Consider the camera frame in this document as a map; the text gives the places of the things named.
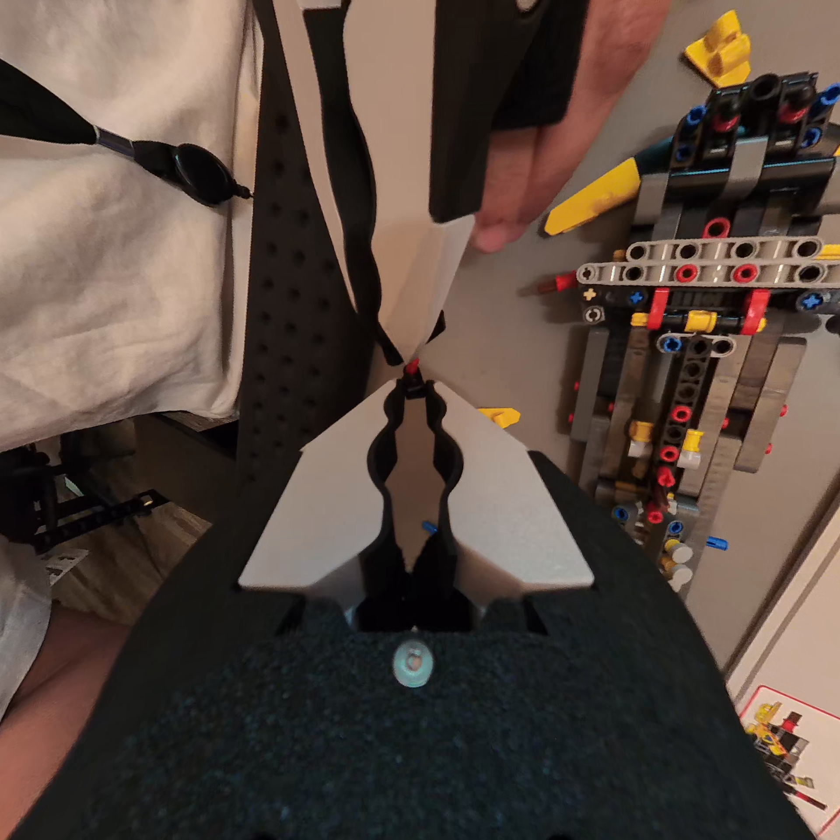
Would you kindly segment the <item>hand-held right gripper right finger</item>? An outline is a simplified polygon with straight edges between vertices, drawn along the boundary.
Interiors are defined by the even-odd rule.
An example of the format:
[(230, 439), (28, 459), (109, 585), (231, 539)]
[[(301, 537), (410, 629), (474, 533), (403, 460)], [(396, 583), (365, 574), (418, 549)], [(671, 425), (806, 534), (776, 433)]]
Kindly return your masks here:
[(427, 383), (433, 462), (444, 482), (437, 532), (454, 586), (478, 610), (584, 590), (594, 574), (526, 446), (447, 385)]

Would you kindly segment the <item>black metal frame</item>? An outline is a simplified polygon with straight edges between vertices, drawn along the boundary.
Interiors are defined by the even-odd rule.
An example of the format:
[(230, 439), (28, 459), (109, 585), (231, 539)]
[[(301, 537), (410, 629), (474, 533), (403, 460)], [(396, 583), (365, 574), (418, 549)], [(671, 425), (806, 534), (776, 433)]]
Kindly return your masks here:
[(43, 554), (106, 526), (146, 517), (169, 502), (154, 489), (115, 500), (91, 473), (97, 462), (66, 446), (55, 464), (34, 444), (3, 452), (2, 536)]

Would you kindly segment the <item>person's left hand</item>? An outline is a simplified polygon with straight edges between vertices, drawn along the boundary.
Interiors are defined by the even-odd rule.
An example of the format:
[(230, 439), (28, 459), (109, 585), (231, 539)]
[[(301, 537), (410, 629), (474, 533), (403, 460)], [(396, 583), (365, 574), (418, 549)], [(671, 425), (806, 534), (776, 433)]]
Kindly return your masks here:
[(588, 3), (574, 85), (563, 114), (491, 135), (484, 194), (471, 235), (475, 249), (501, 251), (550, 206), (644, 64), (670, 5)]

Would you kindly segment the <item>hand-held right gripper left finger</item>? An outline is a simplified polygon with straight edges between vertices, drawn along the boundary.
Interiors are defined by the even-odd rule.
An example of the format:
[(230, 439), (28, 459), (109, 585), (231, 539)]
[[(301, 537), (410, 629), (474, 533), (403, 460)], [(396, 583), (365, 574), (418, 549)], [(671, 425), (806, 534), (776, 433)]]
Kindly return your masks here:
[(405, 395), (401, 381), (387, 381), (302, 448), (240, 587), (326, 597), (344, 610), (402, 589), (385, 482)]

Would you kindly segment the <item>person's leg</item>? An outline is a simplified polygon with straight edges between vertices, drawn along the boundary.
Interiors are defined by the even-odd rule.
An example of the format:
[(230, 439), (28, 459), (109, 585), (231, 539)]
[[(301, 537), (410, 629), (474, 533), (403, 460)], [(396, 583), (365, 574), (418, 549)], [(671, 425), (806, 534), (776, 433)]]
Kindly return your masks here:
[(1, 726), (1, 838), (9, 838), (84, 729), (130, 633), (55, 605)]

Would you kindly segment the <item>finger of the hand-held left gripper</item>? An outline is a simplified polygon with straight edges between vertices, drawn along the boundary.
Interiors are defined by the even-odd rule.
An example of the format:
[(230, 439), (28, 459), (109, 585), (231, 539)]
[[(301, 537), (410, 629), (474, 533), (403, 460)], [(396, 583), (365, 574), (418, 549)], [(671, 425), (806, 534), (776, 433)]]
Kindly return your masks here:
[(431, 340), (474, 227), (429, 212), (435, 2), (352, 1), (343, 25), (350, 101), (374, 186), (376, 323), (397, 363)]
[(350, 2), (272, 5), (311, 181), (350, 304), (386, 361), (402, 364), (380, 323), (382, 281), (371, 246), (375, 181), (351, 103), (343, 44)]

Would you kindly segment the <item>yellow lego connector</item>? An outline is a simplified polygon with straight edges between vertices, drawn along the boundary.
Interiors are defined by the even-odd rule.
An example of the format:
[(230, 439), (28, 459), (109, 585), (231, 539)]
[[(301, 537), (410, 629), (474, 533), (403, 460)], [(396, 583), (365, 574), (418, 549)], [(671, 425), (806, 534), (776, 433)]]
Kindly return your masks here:
[(720, 16), (708, 31), (688, 45), (683, 57), (714, 88), (740, 85), (751, 72), (751, 39), (742, 30), (732, 9)]

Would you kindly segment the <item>lego instruction booklet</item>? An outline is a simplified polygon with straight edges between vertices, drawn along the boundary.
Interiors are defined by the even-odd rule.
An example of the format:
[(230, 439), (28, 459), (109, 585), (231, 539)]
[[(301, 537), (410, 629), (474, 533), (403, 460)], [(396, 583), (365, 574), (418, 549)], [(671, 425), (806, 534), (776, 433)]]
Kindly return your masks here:
[(839, 834), (839, 500), (728, 676), (742, 727), (817, 838)]

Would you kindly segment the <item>lego car chassis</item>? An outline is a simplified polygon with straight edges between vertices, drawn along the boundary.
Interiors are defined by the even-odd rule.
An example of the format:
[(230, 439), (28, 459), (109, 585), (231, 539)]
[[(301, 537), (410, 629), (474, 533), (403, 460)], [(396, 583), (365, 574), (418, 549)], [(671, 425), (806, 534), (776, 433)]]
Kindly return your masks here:
[(772, 449), (806, 349), (838, 333), (838, 84), (713, 88), (663, 140), (552, 210), (546, 235), (627, 203), (623, 247), (540, 285), (588, 326), (570, 438), (580, 487), (688, 591), (732, 473)]

